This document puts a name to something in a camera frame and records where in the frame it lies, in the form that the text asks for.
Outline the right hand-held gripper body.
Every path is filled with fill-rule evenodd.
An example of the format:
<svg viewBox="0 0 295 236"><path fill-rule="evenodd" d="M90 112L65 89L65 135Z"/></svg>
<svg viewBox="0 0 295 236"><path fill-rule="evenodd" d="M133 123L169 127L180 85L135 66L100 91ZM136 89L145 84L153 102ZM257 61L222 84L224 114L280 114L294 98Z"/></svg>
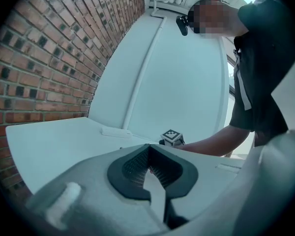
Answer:
<svg viewBox="0 0 295 236"><path fill-rule="evenodd" d="M161 134L160 137L161 137L161 140L159 141L160 145L171 146L171 147L185 145L183 134L177 131L174 131L172 129Z"/></svg>

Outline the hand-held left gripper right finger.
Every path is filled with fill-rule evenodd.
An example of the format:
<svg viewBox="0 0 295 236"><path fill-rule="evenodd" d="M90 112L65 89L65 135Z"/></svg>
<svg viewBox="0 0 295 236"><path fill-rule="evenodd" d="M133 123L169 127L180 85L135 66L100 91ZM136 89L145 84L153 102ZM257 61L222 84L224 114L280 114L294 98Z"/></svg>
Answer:
<svg viewBox="0 0 295 236"><path fill-rule="evenodd" d="M158 230L232 230L240 210L234 187L242 160L149 147L150 213Z"/></svg>

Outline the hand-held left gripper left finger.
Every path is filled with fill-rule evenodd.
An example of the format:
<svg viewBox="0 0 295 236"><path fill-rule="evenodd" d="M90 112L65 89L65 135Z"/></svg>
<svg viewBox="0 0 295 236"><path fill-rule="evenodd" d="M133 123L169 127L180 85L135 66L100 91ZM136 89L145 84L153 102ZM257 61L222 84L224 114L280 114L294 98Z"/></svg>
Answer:
<svg viewBox="0 0 295 236"><path fill-rule="evenodd" d="M115 160L141 146L85 159L41 187L26 203L59 236L160 236L169 231L149 201L122 196L109 183Z"/></svg>

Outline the person's right forearm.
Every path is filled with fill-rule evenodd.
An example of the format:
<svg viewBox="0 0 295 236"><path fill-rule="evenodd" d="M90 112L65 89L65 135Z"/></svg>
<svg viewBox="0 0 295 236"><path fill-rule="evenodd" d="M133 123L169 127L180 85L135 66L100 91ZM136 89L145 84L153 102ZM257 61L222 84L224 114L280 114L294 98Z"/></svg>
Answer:
<svg viewBox="0 0 295 236"><path fill-rule="evenodd" d="M175 148L198 154L221 157L240 146L246 140L249 133L249 130L228 125L207 139L175 146Z"/></svg>

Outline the white square table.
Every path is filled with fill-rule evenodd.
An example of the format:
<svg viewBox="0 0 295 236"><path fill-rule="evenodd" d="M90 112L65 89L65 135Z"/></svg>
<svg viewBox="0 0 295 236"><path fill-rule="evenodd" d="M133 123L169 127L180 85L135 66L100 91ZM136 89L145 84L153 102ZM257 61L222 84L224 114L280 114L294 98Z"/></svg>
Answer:
<svg viewBox="0 0 295 236"><path fill-rule="evenodd" d="M105 136L103 124L89 118L72 118L9 126L8 145L17 169L31 193L56 178L76 163L106 154L119 148L156 144L168 129L181 132L192 142L209 130L194 125L180 126L173 122L164 125L132 121L129 138Z"/></svg>

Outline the dark framed window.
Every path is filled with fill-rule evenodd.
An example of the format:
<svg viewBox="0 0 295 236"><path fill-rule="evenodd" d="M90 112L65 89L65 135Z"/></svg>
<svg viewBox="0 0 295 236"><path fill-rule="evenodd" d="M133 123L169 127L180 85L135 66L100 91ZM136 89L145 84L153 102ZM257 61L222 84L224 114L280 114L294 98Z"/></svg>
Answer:
<svg viewBox="0 0 295 236"><path fill-rule="evenodd" d="M235 96L234 68L235 62L227 55L228 74L229 74L229 93Z"/></svg>

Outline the person's black clothing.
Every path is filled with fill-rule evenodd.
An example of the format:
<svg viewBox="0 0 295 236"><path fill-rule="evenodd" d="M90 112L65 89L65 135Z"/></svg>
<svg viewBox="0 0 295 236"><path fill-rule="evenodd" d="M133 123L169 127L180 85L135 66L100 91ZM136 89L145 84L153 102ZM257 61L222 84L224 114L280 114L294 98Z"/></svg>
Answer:
<svg viewBox="0 0 295 236"><path fill-rule="evenodd" d="M242 6L238 17L248 31L234 39L230 124L254 132L258 147L287 131L271 94L295 62L295 0L255 0Z"/></svg>

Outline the white wall conduit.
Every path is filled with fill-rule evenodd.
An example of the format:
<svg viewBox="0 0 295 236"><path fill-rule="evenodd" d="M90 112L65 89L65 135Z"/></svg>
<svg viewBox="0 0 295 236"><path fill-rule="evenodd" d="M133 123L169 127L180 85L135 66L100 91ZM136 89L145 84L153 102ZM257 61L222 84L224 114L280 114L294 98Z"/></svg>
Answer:
<svg viewBox="0 0 295 236"><path fill-rule="evenodd" d="M166 23L166 20L167 20L166 16L158 14L158 12L157 12L158 10L159 10L159 8L157 6L154 6L153 11L151 13L151 17L160 18L160 19L162 19L162 21L161 21L161 23L160 23L160 25L159 25L153 39L152 39L152 42L151 42L149 48L148 48L148 51L147 51L147 53L145 55L145 58L144 58L144 60L142 62L142 65L140 67L140 70L139 70L135 85L133 87L132 94L131 94L131 97L130 97L130 101L129 101L127 111L126 111L126 114L125 114L125 118L124 118L124 121L123 121L123 125L122 125L122 128L125 129L125 130L127 130L128 127L129 127L130 120L131 120L132 113L133 113L133 109L134 109L134 106L135 106L135 103L136 103L136 100L137 100L137 97L138 97L138 93L139 93L139 90L140 90L140 87L141 87L141 84L142 84L146 69L148 67L150 58L151 58L151 56L153 54L154 48L155 48L155 46L157 44L160 33L161 33L161 31L162 31L162 29L163 29L163 27L164 27L164 25Z"/></svg>

